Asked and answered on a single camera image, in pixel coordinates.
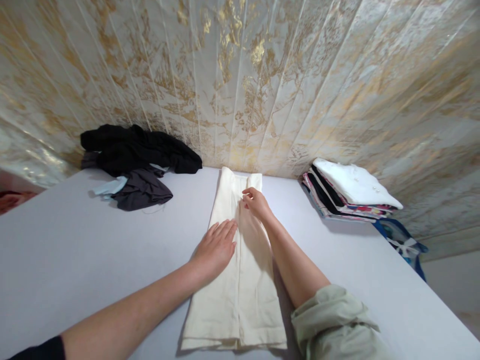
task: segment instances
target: light green sleeve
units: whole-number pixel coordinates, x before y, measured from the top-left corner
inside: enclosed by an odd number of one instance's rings
[[[376,336],[368,308],[343,287],[328,285],[291,314],[296,341],[307,360],[393,359]]]

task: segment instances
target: cream trousers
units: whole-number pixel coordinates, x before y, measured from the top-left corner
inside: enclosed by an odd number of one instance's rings
[[[262,174],[221,169],[209,227],[235,218],[235,253],[225,270],[193,295],[182,350],[287,348],[267,232],[241,203],[242,190],[249,187],[261,191]]]

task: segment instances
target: stack of folded clothes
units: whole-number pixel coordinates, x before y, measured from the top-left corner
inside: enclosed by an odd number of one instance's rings
[[[317,158],[303,174],[303,185],[325,219],[374,223],[403,209],[376,177],[355,165]]]

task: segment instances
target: white bed sheet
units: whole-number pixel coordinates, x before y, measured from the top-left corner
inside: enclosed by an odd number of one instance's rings
[[[111,179],[83,170],[0,216],[0,359],[167,275],[207,230],[220,170],[167,173],[165,206],[115,208],[89,190]],[[480,342],[369,223],[322,220],[295,180],[263,177],[273,212],[332,283],[369,308],[398,359],[480,359]],[[179,351],[188,301],[132,359],[297,359],[290,305],[280,287],[289,350]]]

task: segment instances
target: blue bag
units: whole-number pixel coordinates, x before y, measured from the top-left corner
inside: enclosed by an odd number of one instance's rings
[[[427,282],[420,265],[420,254],[428,253],[429,248],[416,241],[398,220],[383,218],[374,222],[373,226],[390,242],[423,281]]]

